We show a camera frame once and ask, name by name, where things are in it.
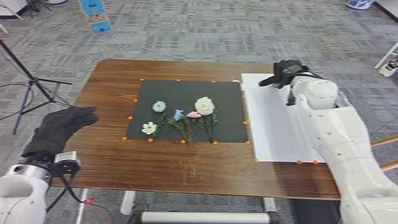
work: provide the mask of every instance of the blue flower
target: blue flower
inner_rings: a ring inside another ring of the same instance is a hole
[[[176,109],[176,113],[174,113],[174,121],[181,120],[181,116],[183,116],[183,110]]]

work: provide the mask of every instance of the black mat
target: black mat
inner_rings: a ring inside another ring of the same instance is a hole
[[[153,112],[153,104],[163,101],[167,104],[167,120],[174,116],[176,109],[183,114],[195,109],[195,101],[208,97],[213,100],[217,109],[219,124],[215,126],[215,140],[219,142],[245,142],[247,127],[243,125],[243,102],[240,83],[235,82],[194,82],[194,81],[160,81],[142,82],[139,102],[135,103],[133,120],[128,126],[128,139],[147,139],[142,133],[142,124],[156,123],[160,114]],[[195,142],[208,142],[204,129],[199,129],[197,122],[192,125],[192,135]],[[165,123],[158,140],[179,141],[181,135]]]

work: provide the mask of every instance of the gray carpet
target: gray carpet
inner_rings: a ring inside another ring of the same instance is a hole
[[[398,77],[378,76],[373,65],[398,40],[398,26],[371,8],[362,13],[345,7],[343,0],[114,0],[107,1],[112,32],[91,33],[78,3],[43,10],[25,21],[2,21],[11,34],[0,33],[32,73],[69,81],[60,95],[73,102],[92,67],[105,58],[187,60],[227,63],[274,63],[300,59],[322,76],[336,81],[362,116],[371,138],[396,134]],[[0,60],[0,83],[25,82],[7,61]],[[21,87],[0,88],[0,116],[18,110]],[[43,97],[36,91],[36,104]],[[23,118],[18,135],[11,135],[14,119],[0,122],[0,171],[20,159],[43,115],[60,107],[37,110]],[[375,150],[380,162],[398,159],[396,144]],[[398,172],[387,173],[398,182]],[[116,223],[123,192],[91,191],[108,205]],[[258,199],[142,193],[149,209],[259,211]],[[290,216],[283,200],[281,212]],[[75,223],[76,203],[66,198],[48,223]],[[98,210],[85,209],[82,223],[103,223]]]

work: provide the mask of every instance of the tripod stand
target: tripod stand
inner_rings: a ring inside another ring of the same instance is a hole
[[[16,58],[16,55],[14,53],[11,52],[11,49],[4,43],[4,41],[0,40],[0,46],[4,48],[4,51],[9,55],[9,57],[12,58],[12,61],[27,75],[27,78],[28,78],[28,85],[27,85],[27,92],[25,92],[25,96],[23,96],[23,101],[21,101],[21,108],[20,108],[20,111],[18,111],[18,118],[16,118],[16,125],[14,125],[14,130],[12,130],[12,134],[16,134],[16,131],[18,131],[18,127],[20,127],[20,123],[21,123],[21,116],[32,112],[36,109],[39,109],[43,106],[46,106],[50,103],[59,103],[59,104],[66,104],[66,105],[71,105],[68,103],[68,101],[62,99],[62,97],[59,96],[57,94],[57,91],[59,91],[59,86],[60,84],[66,84],[66,85],[73,85],[69,82],[60,82],[60,81],[55,81],[55,80],[50,80],[50,79],[41,79],[37,77],[34,77],[34,75],[30,74],[23,64],[21,64],[21,61],[18,60]],[[55,83],[55,89],[53,91],[48,89],[48,87],[41,84],[41,82],[50,82],[50,83]],[[34,106],[30,109],[27,109],[27,100],[28,100],[28,93],[30,93],[30,90],[32,90],[32,87],[37,87],[44,97],[46,97],[46,102],[41,103],[37,106]]]

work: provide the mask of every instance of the white flower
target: white flower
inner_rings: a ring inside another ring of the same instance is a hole
[[[156,113],[162,113],[165,111],[165,102],[163,101],[156,101],[156,103],[153,104],[153,111]]]
[[[149,122],[147,124],[142,125],[142,128],[144,128],[142,132],[147,135],[151,135],[155,133],[155,131],[156,131],[158,125],[153,122]]]
[[[215,111],[215,104],[211,102],[211,99],[208,97],[203,97],[197,101],[195,101],[195,110],[199,112],[201,115],[210,115]]]

